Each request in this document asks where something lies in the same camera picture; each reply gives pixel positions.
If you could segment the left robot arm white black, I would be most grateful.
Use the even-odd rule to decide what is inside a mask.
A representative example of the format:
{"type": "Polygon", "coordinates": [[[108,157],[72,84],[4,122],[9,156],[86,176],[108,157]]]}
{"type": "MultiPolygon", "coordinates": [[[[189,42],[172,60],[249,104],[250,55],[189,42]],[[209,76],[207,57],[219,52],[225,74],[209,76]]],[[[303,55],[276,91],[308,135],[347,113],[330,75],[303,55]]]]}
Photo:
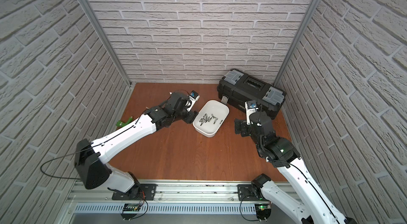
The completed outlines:
{"type": "Polygon", "coordinates": [[[87,190],[106,188],[137,196],[140,192],[138,180],[130,172],[111,166],[109,161],[138,140],[176,121],[191,124],[198,115],[192,110],[198,100],[199,94],[195,91],[173,92],[163,103],[145,110],[139,118],[121,129],[92,142],[81,140],[76,146],[74,166],[84,187],[87,190]]]}

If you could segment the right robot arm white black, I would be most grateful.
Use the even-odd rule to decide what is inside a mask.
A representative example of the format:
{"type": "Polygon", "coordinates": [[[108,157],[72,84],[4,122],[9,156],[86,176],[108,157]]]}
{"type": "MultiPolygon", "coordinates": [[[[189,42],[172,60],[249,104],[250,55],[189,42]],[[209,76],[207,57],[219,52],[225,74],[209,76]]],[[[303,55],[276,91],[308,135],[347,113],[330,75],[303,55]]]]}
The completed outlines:
{"type": "Polygon", "coordinates": [[[345,216],[324,194],[308,171],[299,151],[286,138],[279,137],[272,120],[264,111],[251,113],[246,120],[236,119],[235,133],[250,137],[259,157],[271,163],[299,196],[294,199],[282,191],[266,174],[257,176],[251,187],[243,192],[246,198],[267,200],[276,205],[297,224],[354,224],[355,219],[345,216]]]}

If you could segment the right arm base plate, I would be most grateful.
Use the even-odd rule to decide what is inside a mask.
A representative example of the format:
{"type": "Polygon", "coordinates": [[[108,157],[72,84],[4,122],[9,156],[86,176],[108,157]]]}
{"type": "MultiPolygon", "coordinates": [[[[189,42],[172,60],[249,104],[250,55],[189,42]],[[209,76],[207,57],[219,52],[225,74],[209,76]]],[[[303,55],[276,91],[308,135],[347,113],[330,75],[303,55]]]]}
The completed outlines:
{"type": "Polygon", "coordinates": [[[250,184],[238,184],[237,195],[239,201],[260,201],[269,202],[265,198],[260,198],[253,193],[252,186],[250,184]]]}

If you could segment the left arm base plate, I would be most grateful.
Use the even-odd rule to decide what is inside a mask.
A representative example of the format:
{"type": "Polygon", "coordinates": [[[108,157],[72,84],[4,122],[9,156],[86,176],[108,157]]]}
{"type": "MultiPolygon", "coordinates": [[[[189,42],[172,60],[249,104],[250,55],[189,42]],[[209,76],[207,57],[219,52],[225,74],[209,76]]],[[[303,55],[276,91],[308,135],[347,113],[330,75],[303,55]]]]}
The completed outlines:
{"type": "Polygon", "coordinates": [[[112,200],[117,201],[152,201],[154,200],[157,184],[154,183],[142,183],[134,185],[128,192],[114,191],[112,195],[112,200]]]}

